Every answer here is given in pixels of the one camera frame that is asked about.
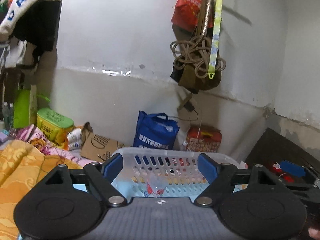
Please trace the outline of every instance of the orange fabric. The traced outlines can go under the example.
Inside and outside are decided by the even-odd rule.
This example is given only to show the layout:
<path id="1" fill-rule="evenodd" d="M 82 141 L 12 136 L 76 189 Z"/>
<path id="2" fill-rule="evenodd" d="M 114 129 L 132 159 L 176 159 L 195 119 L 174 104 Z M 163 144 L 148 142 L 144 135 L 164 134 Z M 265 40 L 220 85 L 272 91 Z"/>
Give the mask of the orange fabric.
<path id="1" fill-rule="evenodd" d="M 16 240 L 19 234 L 13 210 L 22 197 L 58 164 L 80 169 L 58 155 L 43 155 L 32 145 L 12 141 L 0 151 L 0 240 Z"/>

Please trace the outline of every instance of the plastic laundry basket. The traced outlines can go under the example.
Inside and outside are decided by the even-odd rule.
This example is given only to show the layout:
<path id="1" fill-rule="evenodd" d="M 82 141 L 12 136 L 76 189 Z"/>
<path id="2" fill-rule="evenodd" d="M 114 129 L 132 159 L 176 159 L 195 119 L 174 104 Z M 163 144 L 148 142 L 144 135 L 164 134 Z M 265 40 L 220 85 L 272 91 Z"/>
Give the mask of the plastic laundry basket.
<path id="1" fill-rule="evenodd" d="M 191 201 L 209 185 L 198 170 L 201 152 L 169 151 L 126 147 L 116 150 L 123 157 L 123 169 L 112 185 L 130 201 L 131 197 L 144 196 L 148 176 L 161 176 L 167 187 L 163 197 L 188 196 Z M 206 153 L 217 163 L 231 163 L 232 158 L 220 153 Z"/>

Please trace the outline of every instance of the black cable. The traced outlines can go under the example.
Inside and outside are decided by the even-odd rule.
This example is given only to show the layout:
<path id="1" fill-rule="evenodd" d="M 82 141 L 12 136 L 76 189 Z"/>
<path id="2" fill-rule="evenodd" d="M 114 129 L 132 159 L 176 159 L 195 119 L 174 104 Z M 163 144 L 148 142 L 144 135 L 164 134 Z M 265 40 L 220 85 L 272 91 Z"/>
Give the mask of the black cable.
<path id="1" fill-rule="evenodd" d="M 176 119 L 179 119 L 179 120 L 181 120 L 181 121 L 186 121 L 186 122 L 195 122 L 195 121 L 198 121 L 198 120 L 199 120 L 199 114 L 198 114 L 198 112 L 197 112 L 196 110 L 193 110 L 193 111 L 196 112 L 196 114 L 197 114 L 197 119 L 195 119 L 195 120 L 182 119 L 182 118 L 177 117 L 177 116 L 169 116 L 169 118 L 176 118 Z"/>

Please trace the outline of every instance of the red plastic bag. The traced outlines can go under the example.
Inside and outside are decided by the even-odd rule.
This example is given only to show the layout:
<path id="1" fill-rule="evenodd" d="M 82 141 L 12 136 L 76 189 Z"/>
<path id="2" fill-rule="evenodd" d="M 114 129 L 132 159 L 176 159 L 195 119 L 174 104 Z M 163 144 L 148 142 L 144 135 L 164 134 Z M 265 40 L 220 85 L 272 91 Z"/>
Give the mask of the red plastic bag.
<path id="1" fill-rule="evenodd" d="M 178 0 L 174 8 L 171 22 L 182 29 L 193 32 L 198 23 L 198 13 L 202 0 Z M 209 28 L 213 27 L 212 20 L 209 21 Z"/>

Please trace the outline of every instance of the rope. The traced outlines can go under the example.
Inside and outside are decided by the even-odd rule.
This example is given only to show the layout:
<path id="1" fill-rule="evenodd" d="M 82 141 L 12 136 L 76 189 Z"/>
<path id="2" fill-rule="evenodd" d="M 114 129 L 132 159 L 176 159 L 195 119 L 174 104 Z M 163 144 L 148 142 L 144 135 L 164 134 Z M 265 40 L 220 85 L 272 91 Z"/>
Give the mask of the rope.
<path id="1" fill-rule="evenodd" d="M 170 49 L 175 57 L 173 66 L 177 70 L 183 69 L 186 65 L 192 64 L 195 67 L 195 74 L 198 78 L 205 78 L 208 75 L 209 60 L 212 41 L 203 35 L 195 36 L 190 41 L 174 41 L 170 44 Z M 222 71 L 226 68 L 226 61 L 217 58 L 216 71 Z"/>

